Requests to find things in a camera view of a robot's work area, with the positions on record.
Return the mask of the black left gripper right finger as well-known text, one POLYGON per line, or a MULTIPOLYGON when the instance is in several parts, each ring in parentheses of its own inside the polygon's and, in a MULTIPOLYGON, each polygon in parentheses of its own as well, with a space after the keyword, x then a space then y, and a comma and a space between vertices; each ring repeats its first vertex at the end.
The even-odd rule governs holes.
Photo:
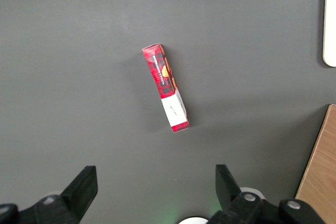
POLYGON ((208 223, 325 223, 306 202, 283 199, 278 206, 243 192, 226 165, 216 165, 215 188, 221 210, 208 223))

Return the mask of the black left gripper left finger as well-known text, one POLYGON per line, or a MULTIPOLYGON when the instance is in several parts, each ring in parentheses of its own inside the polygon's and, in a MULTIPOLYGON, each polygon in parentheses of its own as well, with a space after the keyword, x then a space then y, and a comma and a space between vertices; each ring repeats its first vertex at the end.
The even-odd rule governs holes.
POLYGON ((86 166, 59 195, 48 195, 25 210, 1 204, 1 223, 79 223, 98 192, 97 170, 86 166))

